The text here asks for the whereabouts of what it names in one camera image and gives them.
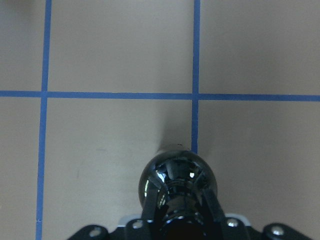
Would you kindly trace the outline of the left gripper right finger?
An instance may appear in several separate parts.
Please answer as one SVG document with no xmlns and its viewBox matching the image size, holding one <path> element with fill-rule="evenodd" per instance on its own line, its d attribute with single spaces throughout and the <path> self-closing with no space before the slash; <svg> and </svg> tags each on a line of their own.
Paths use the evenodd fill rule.
<svg viewBox="0 0 320 240">
<path fill-rule="evenodd" d="M 225 213 L 217 198 L 217 183 L 214 177 L 201 174 L 197 180 L 197 223 L 200 240 L 221 240 L 221 223 Z"/>
</svg>

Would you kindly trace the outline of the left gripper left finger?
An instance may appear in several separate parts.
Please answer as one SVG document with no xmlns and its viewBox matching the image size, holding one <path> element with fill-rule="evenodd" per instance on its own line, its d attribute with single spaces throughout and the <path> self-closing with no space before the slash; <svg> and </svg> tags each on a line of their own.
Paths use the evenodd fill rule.
<svg viewBox="0 0 320 240">
<path fill-rule="evenodd" d="M 149 182 L 142 209 L 143 236 L 147 240 L 162 239 L 162 215 L 158 207 L 158 189 Z"/>
</svg>

